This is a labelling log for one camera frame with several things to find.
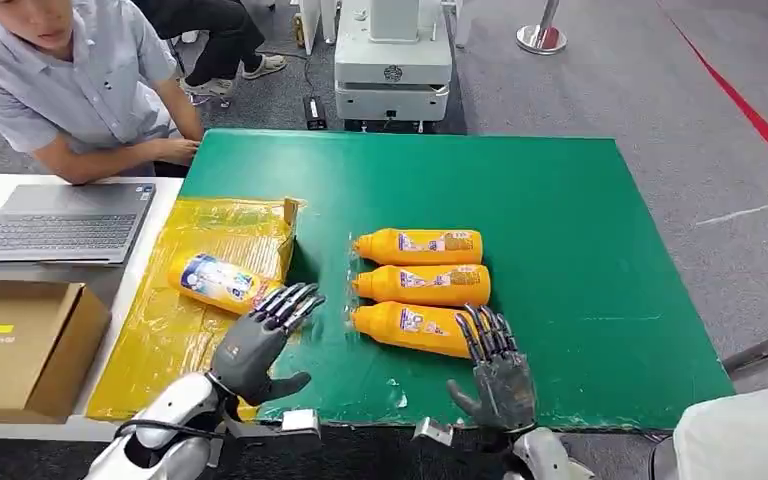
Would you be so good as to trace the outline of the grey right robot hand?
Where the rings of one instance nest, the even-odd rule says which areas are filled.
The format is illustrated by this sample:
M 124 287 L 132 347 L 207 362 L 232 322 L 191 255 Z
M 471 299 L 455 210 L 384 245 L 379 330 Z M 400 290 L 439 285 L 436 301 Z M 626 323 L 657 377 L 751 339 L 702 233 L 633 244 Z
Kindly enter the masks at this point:
M 466 342 L 478 396 L 449 379 L 449 396 L 474 423 L 503 432 L 535 426 L 536 395 L 526 356 L 506 318 L 486 305 L 466 304 L 455 321 Z

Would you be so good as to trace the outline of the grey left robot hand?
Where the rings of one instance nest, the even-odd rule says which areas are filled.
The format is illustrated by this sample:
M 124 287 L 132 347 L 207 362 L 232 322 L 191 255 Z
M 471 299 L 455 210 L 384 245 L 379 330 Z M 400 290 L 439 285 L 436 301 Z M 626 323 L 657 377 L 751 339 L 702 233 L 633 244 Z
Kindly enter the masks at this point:
M 301 391 L 307 372 L 275 379 L 269 370 L 289 337 L 325 302 L 316 283 L 282 286 L 269 294 L 227 331 L 209 370 L 215 382 L 251 406 Z

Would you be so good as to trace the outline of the person's right hand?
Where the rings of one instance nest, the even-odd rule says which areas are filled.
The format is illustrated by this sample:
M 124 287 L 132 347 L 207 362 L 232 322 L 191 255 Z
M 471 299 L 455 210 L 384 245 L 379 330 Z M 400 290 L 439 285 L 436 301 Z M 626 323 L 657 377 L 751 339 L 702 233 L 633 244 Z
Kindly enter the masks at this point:
M 155 159 L 166 163 L 190 166 L 200 146 L 199 141 L 186 138 L 164 138 L 151 141 Z

